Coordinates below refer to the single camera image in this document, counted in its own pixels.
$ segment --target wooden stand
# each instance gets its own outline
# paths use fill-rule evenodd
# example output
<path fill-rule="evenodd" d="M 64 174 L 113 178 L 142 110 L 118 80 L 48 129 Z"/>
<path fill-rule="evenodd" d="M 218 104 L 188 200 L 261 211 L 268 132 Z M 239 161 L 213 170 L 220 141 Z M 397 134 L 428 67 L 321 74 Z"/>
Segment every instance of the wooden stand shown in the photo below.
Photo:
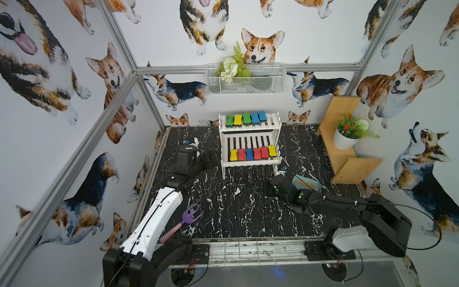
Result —
<path fill-rule="evenodd" d="M 332 183 L 360 184 L 382 163 L 379 158 L 358 158 L 353 148 L 342 151 L 333 145 L 336 124 L 342 121 L 342 115 L 353 112 L 359 101 L 359 97 L 334 96 L 317 132 L 324 140 L 335 173 Z"/>

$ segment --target wall basket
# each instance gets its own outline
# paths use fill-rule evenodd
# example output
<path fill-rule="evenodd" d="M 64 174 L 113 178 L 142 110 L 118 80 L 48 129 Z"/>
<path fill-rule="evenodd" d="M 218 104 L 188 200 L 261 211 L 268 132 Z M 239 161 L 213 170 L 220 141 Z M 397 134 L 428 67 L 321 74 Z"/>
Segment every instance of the wall basket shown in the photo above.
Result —
<path fill-rule="evenodd" d="M 219 64 L 206 65 L 207 85 L 211 95 L 259 95 L 280 94 L 284 88 L 285 67 L 283 63 L 247 64 L 250 78 L 233 78 L 225 82 L 218 73 Z"/>

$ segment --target black marble surface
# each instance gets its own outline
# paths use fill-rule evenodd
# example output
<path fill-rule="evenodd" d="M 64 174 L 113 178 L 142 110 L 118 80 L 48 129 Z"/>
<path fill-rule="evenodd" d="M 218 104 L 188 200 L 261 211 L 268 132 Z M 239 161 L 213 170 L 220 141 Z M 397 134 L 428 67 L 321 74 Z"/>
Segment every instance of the black marble surface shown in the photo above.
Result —
<path fill-rule="evenodd" d="M 279 148 L 284 161 L 279 167 L 287 167 L 286 177 L 290 180 L 295 174 L 318 180 L 323 193 L 360 196 L 356 185 L 330 183 L 333 171 L 322 138 L 316 135 L 318 127 L 282 126 Z M 220 151 L 217 127 L 172 128 L 144 213 L 156 197 L 178 147 L 188 137 L 197 137 L 200 146 Z M 352 225 L 337 217 L 297 214 L 276 198 L 266 197 L 263 183 L 272 176 L 271 165 L 226 168 L 225 181 L 221 166 L 201 173 L 191 188 L 182 190 L 183 202 L 166 225 L 166 231 L 182 220 L 182 213 L 193 202 L 201 205 L 204 216 L 193 225 L 182 226 L 182 234 L 192 238 L 322 236 L 332 227 Z"/>

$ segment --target white flower pot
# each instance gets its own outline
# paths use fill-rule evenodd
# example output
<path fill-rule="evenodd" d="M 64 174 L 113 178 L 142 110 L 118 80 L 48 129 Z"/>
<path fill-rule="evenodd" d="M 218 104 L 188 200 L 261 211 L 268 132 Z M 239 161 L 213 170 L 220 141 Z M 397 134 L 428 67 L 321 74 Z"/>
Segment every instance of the white flower pot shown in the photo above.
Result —
<path fill-rule="evenodd" d="M 348 150 L 355 145 L 360 139 L 350 139 L 343 136 L 338 129 L 335 130 L 335 135 L 333 136 L 333 145 L 342 151 Z"/>

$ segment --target white wooden rack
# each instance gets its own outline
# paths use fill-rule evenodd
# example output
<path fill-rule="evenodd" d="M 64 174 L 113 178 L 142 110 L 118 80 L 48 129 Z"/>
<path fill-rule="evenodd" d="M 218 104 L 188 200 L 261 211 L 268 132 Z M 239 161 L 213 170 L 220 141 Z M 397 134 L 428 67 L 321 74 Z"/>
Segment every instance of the white wooden rack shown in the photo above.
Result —
<path fill-rule="evenodd" d="M 218 116 L 218 130 L 222 146 L 222 173 L 225 179 L 225 169 L 231 166 L 249 166 L 271 164 L 274 174 L 277 172 L 277 165 L 281 162 L 280 150 L 277 142 L 282 123 L 280 122 L 279 112 L 267 113 L 265 123 L 257 125 L 226 127 L 226 116 Z M 269 159 L 250 160 L 250 161 L 230 161 L 229 153 L 232 149 L 248 149 L 262 146 L 273 145 L 276 147 L 277 156 Z"/>

